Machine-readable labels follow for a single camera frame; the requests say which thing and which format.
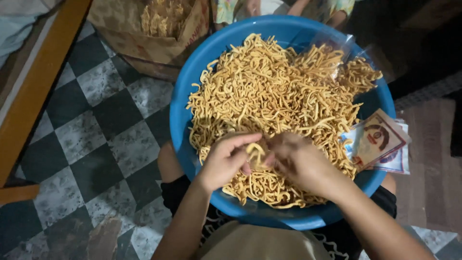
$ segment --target sev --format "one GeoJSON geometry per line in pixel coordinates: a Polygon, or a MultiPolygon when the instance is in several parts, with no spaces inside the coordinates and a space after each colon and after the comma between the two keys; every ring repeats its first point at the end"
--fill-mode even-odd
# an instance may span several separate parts
{"type": "MultiPolygon", "coordinates": [[[[264,41],[259,34],[249,35],[243,46],[231,45],[207,65],[201,85],[192,84],[199,89],[190,94],[186,107],[193,114],[189,141],[201,164],[210,147],[229,132],[260,132],[269,140],[290,131],[310,137],[337,169],[354,179],[356,168],[344,148],[349,141],[342,143],[339,135],[359,121],[362,103],[353,104],[354,96],[376,87],[382,73],[364,58],[339,68],[342,57],[341,50],[326,45],[297,55],[293,48],[280,47],[274,36],[264,41]]],[[[254,144],[247,152],[260,161],[264,156],[254,144]]],[[[238,172],[222,190],[242,204],[250,198],[277,209],[327,201],[265,167],[252,168],[250,176],[238,172]]]]}

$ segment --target paper bag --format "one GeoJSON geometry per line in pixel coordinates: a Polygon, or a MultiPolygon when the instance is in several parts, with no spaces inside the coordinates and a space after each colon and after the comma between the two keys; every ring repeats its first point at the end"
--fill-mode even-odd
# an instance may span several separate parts
{"type": "Polygon", "coordinates": [[[207,37],[209,2],[196,0],[180,37],[141,31],[141,0],[93,0],[88,20],[108,44],[140,73],[174,82],[192,51],[207,37]]]}

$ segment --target checkered floor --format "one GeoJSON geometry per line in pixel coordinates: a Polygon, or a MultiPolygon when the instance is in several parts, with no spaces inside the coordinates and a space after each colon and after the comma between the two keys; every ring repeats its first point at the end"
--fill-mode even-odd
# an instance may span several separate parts
{"type": "MultiPolygon", "coordinates": [[[[172,89],[85,23],[15,173],[40,193],[0,208],[0,259],[87,259],[89,233],[106,216],[122,221],[116,259],[150,259],[171,220],[157,155],[170,138],[172,89]]],[[[441,260],[462,257],[454,233],[406,228],[441,260]]]]}

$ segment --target wooden furniture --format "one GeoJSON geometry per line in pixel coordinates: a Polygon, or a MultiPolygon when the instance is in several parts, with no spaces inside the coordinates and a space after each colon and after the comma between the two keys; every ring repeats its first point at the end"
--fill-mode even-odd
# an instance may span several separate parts
{"type": "Polygon", "coordinates": [[[91,0],[65,0],[40,18],[0,70],[0,205],[33,199],[35,183],[8,181],[91,0]]]}

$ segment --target stack of packets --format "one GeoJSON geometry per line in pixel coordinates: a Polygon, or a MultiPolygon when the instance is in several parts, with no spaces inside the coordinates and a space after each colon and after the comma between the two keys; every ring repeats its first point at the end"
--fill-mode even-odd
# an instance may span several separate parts
{"type": "Polygon", "coordinates": [[[349,133],[341,134],[346,141],[346,155],[358,168],[377,169],[409,174],[407,144],[408,125],[402,119],[393,120],[381,109],[354,125],[349,133]]]}

